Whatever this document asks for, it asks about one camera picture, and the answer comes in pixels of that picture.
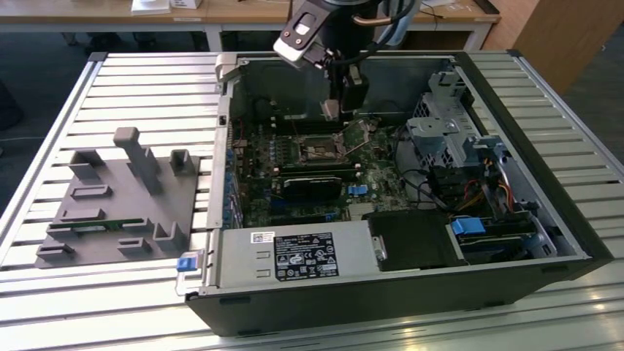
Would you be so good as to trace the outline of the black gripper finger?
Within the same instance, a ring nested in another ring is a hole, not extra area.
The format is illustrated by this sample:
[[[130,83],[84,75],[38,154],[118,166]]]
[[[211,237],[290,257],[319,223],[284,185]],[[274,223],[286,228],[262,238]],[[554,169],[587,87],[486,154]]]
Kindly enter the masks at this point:
[[[344,113],[358,110],[368,93],[370,82],[358,67],[348,67],[342,78],[340,107]]]
[[[342,72],[340,68],[328,68],[327,78],[330,82],[328,98],[340,101],[342,94]]]

